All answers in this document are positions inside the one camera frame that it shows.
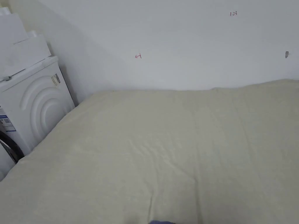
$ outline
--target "bed sheet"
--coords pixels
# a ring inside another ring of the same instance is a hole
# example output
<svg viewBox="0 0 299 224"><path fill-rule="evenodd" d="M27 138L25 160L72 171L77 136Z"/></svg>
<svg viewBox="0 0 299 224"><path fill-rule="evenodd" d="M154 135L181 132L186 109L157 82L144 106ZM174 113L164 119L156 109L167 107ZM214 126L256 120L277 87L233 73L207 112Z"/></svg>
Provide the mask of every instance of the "bed sheet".
<svg viewBox="0 0 299 224"><path fill-rule="evenodd" d="M5 224L297 223L299 82L110 91L0 183Z"/></svg>

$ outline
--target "cream blanket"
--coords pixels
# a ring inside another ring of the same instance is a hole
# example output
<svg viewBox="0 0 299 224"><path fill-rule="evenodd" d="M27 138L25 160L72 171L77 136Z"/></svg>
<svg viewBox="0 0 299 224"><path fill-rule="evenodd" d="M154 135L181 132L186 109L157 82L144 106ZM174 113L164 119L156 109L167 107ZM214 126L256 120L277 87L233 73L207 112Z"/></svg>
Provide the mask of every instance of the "cream blanket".
<svg viewBox="0 0 299 224"><path fill-rule="evenodd" d="M95 94L0 183L3 224L293 224L298 204L291 80Z"/></svg>

